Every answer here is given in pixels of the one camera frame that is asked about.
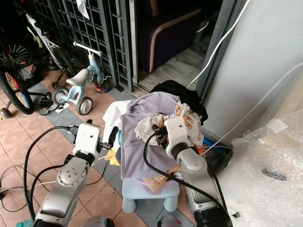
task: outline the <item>sofa armrest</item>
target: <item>sofa armrest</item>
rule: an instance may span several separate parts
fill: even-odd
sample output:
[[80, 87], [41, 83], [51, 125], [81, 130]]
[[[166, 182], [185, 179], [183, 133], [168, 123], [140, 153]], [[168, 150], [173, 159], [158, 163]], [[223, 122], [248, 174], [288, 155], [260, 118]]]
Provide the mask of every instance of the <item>sofa armrest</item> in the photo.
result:
[[199, 6], [185, 7], [175, 10], [166, 15], [153, 17], [151, 20], [141, 23], [138, 27], [138, 51], [143, 68], [148, 72], [153, 69], [153, 57], [157, 35], [171, 26], [198, 15], [201, 11]]

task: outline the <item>yellow cloth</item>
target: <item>yellow cloth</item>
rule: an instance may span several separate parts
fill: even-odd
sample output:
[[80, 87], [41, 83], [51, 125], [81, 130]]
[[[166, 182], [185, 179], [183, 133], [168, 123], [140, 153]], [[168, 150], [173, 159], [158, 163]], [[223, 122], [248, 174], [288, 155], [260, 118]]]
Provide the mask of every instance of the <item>yellow cloth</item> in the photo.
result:
[[116, 159], [116, 152], [117, 151], [115, 149], [111, 148], [105, 157], [105, 160], [109, 160], [109, 163], [112, 166], [120, 166], [118, 160]]

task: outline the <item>pile of clothes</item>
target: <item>pile of clothes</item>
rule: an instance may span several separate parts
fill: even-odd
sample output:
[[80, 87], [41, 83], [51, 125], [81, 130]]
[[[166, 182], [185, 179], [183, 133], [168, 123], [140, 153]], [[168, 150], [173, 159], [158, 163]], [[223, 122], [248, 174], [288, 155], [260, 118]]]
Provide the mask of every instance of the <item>pile of clothes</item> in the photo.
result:
[[[146, 140], [156, 128], [164, 126], [165, 120], [182, 116], [187, 127], [188, 139], [201, 153], [203, 144], [201, 125], [208, 116], [200, 101], [196, 91], [190, 91], [179, 83], [168, 80], [141, 98], [127, 103], [114, 102], [103, 119], [108, 122], [111, 118], [112, 123], [109, 127], [112, 129], [118, 126], [120, 132], [117, 143], [114, 144], [113, 150], [109, 151], [106, 159], [110, 159], [114, 165], [121, 165], [122, 179], [140, 178], [145, 182], [158, 180], [160, 176], [157, 176], [143, 160]], [[159, 142], [153, 138], [148, 145], [147, 158], [156, 168], [171, 173], [178, 168], [176, 161], [167, 156], [166, 145], [167, 140]], [[166, 179], [160, 178], [161, 182], [165, 182]]]

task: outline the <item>stool leg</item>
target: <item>stool leg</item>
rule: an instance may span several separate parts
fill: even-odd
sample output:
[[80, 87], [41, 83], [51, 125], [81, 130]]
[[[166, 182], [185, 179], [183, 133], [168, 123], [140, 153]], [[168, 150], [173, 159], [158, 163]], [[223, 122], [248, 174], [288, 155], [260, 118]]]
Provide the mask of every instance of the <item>stool leg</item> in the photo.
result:
[[169, 212], [174, 212], [178, 207], [178, 196], [166, 198], [164, 200], [164, 207]]
[[125, 213], [131, 214], [136, 209], [136, 201], [123, 198], [122, 209]]

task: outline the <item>dark purple sofa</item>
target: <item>dark purple sofa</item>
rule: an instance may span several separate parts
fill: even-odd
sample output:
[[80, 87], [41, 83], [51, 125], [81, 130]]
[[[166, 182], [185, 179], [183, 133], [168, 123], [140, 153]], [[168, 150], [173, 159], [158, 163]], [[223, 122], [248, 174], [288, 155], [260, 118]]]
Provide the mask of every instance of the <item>dark purple sofa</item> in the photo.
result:
[[137, 0], [139, 67], [152, 72], [189, 47], [201, 4], [196, 0]]

